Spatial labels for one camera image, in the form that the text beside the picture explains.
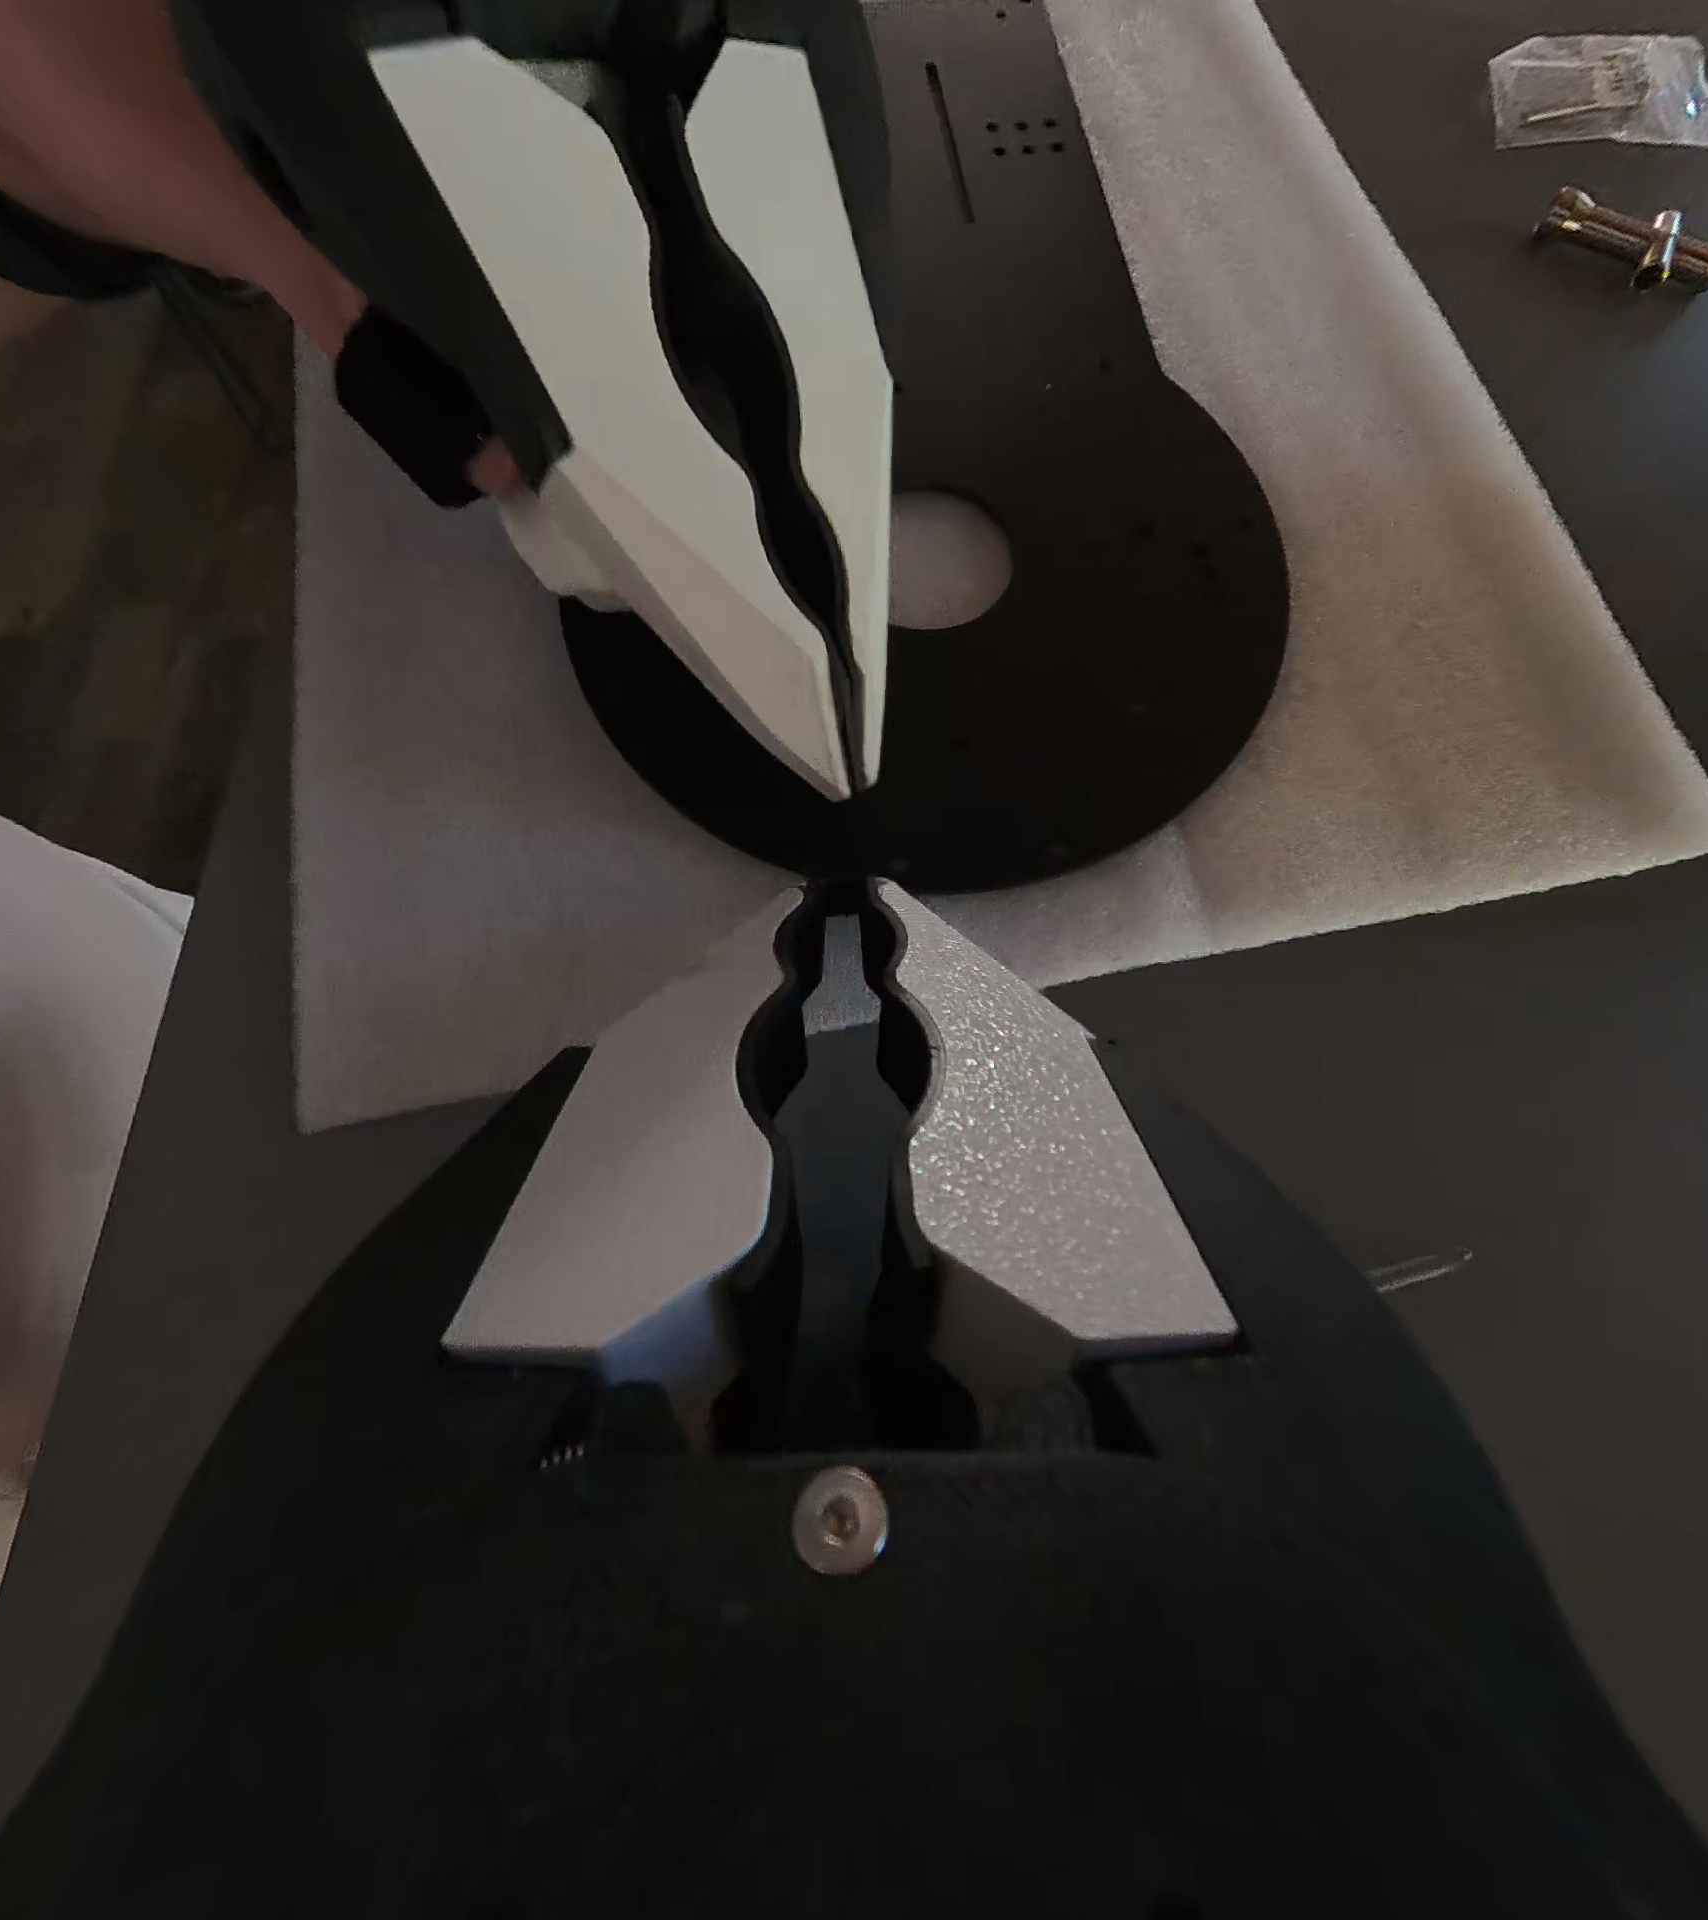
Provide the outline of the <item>black metal plate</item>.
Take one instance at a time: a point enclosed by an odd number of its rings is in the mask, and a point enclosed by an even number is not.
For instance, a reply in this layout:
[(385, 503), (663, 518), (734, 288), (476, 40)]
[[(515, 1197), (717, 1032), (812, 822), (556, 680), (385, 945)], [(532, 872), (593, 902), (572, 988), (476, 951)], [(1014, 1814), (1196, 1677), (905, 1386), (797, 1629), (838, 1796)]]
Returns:
[(1010, 586), (892, 627), (871, 793), (820, 795), (632, 613), (560, 604), (578, 690), (706, 838), (807, 882), (1039, 883), (1227, 773), (1291, 630), (1271, 502), (1161, 368), (1045, 4), (869, 4), (891, 148), (895, 480), (991, 516)]

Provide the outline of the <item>metal cross wrench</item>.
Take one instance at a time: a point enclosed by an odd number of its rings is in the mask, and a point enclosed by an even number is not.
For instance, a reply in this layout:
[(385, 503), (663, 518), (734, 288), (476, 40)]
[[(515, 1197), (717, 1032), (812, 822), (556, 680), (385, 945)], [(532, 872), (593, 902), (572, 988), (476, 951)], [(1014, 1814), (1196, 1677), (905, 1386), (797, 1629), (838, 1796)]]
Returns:
[(1532, 238), (1623, 262), (1637, 292), (1658, 286), (1686, 294), (1708, 289), (1708, 238), (1679, 206), (1641, 218), (1568, 183), (1555, 194)]

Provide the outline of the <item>white foam sheet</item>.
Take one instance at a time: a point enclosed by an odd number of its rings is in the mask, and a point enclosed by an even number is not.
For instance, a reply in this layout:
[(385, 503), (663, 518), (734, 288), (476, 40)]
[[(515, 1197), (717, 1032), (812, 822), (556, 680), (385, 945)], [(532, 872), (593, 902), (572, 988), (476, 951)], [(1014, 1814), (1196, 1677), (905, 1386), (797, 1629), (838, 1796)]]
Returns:
[[(1274, 502), (1278, 690), (1081, 874), (900, 878), (1036, 988), (1708, 853), (1708, 775), (1257, 4), (1055, 4), (1158, 363)], [(292, 1115), (524, 1084), (788, 879), (646, 790), (492, 507), (423, 499), (295, 354)]]

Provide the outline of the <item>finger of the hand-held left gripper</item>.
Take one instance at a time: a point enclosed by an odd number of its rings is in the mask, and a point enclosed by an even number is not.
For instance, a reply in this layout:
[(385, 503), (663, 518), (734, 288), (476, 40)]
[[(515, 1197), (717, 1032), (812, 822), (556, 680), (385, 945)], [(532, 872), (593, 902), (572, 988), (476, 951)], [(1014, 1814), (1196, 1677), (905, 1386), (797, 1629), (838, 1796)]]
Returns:
[(632, 611), (762, 748), (850, 799), (828, 641), (672, 369), (615, 138), (474, 36), (391, 46), (370, 67), (564, 430), (536, 505), (510, 518), (524, 559), (556, 593)]
[(725, 40), (681, 140), (742, 443), (694, 537), (747, 608), (713, 660), (761, 739), (853, 799), (885, 750), (895, 381), (807, 54)]

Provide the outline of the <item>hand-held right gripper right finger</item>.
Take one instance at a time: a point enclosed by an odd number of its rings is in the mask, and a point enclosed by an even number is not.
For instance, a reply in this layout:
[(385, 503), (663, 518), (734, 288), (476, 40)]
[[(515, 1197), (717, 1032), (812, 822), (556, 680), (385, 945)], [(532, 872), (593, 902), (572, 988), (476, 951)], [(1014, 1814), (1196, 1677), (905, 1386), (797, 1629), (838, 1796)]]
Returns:
[(871, 888), (876, 1064), (906, 1118), (888, 1304), (939, 1366), (1221, 1351), (1240, 1326), (1093, 1036), (892, 879)]

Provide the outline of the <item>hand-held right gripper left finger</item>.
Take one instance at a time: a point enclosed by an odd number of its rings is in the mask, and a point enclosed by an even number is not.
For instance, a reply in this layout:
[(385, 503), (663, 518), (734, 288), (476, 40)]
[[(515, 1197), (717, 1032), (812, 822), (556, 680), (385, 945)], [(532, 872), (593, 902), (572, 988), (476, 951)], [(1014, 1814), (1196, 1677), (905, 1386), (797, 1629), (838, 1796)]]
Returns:
[(742, 1046), (791, 981), (788, 886), (593, 1044), (572, 1091), (442, 1332), (474, 1364), (739, 1374), (725, 1277), (762, 1242), (774, 1147)]

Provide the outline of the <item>dark desk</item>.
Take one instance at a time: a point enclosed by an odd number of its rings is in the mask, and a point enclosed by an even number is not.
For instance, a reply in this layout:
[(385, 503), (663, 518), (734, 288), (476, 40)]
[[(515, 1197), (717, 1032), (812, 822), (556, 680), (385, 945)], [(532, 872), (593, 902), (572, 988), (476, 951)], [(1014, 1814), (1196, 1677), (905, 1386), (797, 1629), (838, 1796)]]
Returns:
[[(1263, 4), (1708, 770), (1708, 289), (1532, 238), (1563, 185), (1708, 238), (1708, 153), (1498, 153), (1553, 4)], [(1708, 52), (1708, 4), (1676, 11)], [(198, 1452), (333, 1268), (498, 1101), (301, 1136), (286, 645), (266, 654), (104, 1275), (0, 1597), (0, 1821)], [(1070, 986), (1394, 1292), (1634, 1739), (1708, 1836), (1708, 856)]]

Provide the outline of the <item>clear bag of screws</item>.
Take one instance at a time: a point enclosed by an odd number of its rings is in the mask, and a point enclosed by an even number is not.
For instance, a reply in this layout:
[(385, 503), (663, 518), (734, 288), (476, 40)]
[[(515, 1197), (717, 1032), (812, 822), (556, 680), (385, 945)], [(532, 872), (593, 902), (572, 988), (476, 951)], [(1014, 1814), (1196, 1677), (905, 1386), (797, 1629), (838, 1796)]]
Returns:
[(1491, 58), (1498, 151), (1610, 142), (1708, 151), (1708, 65), (1698, 36), (1530, 36)]

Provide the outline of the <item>person's left hand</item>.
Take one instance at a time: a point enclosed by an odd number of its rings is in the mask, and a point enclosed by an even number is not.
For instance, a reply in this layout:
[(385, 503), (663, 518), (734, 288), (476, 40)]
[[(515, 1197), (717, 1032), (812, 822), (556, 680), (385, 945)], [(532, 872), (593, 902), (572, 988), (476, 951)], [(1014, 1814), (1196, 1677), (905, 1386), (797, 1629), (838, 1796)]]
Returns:
[(231, 146), (168, 4), (0, 1), (0, 189), (60, 227), (259, 288), (328, 355), (367, 307)]

